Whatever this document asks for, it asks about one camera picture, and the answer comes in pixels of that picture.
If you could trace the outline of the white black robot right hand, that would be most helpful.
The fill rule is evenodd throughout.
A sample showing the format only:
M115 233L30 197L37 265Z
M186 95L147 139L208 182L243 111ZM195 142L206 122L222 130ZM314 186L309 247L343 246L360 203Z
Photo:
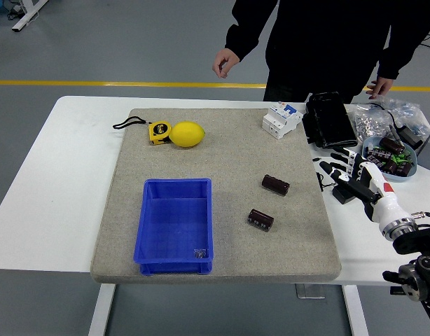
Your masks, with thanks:
M398 198L377 165L347 148L335 147L334 162L319 166L341 187L363 202L367 217L383 229L388 225L415 222L398 204Z

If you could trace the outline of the person's left hand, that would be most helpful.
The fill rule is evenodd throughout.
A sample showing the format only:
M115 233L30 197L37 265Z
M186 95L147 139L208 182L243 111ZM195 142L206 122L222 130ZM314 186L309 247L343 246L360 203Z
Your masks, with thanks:
M377 78L366 86L366 94L369 99L377 99L379 96L385 96L394 84L394 79L377 76Z

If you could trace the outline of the person's right hand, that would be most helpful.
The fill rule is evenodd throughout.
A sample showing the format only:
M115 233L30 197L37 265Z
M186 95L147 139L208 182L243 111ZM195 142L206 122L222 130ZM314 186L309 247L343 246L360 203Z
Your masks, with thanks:
M212 70L218 78L227 78L228 72L240 62L239 57L228 48L224 48L217 52Z

